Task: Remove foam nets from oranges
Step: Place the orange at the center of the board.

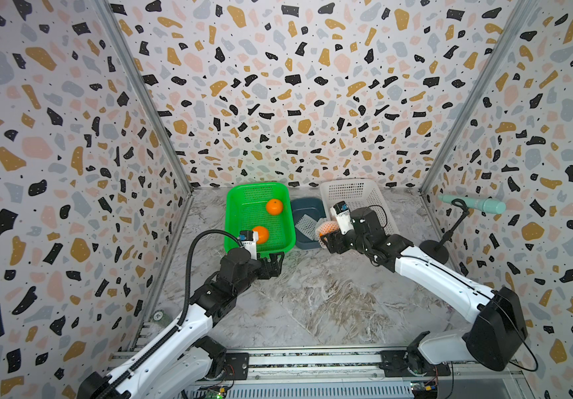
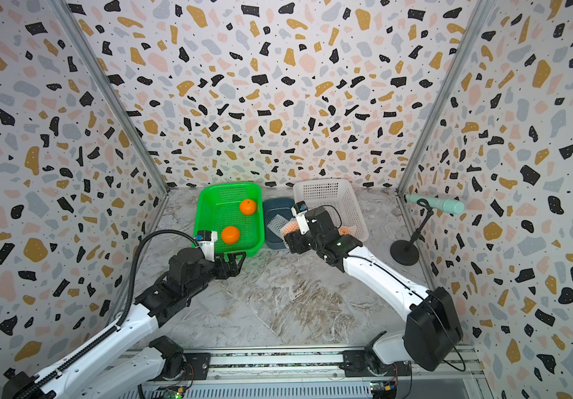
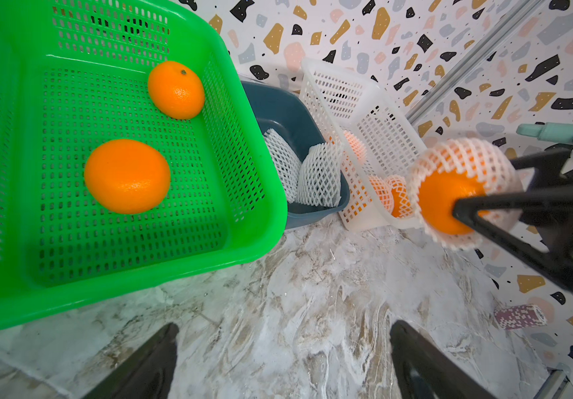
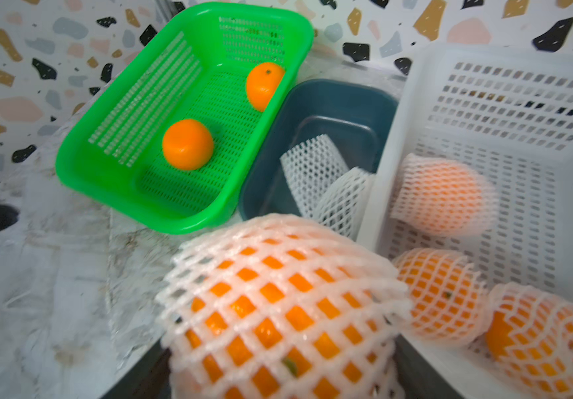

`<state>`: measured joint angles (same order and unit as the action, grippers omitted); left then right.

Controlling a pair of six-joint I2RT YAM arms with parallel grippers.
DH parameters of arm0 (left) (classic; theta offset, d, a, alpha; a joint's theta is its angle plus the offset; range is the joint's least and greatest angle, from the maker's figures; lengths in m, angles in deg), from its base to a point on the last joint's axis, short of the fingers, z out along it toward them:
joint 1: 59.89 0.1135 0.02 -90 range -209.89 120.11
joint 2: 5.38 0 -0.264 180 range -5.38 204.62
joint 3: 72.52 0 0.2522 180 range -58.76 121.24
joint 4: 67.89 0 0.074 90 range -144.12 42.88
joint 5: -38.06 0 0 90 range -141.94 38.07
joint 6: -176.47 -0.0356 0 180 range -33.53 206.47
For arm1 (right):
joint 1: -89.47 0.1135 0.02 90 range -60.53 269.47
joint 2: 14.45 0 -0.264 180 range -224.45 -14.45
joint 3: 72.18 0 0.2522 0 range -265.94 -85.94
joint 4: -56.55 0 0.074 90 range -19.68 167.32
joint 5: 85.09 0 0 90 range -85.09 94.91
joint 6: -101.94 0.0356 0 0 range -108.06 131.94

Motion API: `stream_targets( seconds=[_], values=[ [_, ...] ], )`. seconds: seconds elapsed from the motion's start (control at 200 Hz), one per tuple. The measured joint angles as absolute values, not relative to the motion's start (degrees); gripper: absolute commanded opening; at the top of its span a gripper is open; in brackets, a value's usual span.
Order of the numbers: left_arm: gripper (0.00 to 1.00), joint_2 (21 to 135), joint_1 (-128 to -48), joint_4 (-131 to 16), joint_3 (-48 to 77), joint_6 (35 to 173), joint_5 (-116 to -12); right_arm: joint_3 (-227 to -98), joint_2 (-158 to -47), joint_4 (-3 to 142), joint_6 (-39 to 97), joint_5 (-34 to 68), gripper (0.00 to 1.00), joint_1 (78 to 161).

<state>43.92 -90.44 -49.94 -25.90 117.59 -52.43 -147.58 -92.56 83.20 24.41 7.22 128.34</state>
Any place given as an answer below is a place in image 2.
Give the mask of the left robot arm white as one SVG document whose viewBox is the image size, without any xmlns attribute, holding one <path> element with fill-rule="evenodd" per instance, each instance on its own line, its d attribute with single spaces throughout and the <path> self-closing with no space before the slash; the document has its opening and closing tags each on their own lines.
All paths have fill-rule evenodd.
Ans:
<svg viewBox="0 0 573 399">
<path fill-rule="evenodd" d="M 30 376 L 19 372 L 2 390 L 3 398 L 73 398 L 141 339 L 150 336 L 214 280 L 240 274 L 247 254 L 216 254 L 208 260 L 199 248 L 181 249 L 169 269 L 136 297 L 130 308 L 62 360 Z"/>
</svg>

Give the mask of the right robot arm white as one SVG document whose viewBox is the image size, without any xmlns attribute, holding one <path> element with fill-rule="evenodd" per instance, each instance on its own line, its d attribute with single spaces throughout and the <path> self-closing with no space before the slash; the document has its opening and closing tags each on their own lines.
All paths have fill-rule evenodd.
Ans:
<svg viewBox="0 0 573 399">
<path fill-rule="evenodd" d="M 304 202 L 291 208 L 297 227 L 283 234 L 293 254 L 310 250 L 329 266 L 357 279 L 378 294 L 405 320 L 403 333 L 382 332 L 364 348 L 364 364 L 385 375 L 392 364 L 414 362 L 433 372 L 463 337 L 451 295 L 442 287 L 430 290 L 381 262 L 354 236 L 341 234 L 323 207 Z"/>
</svg>

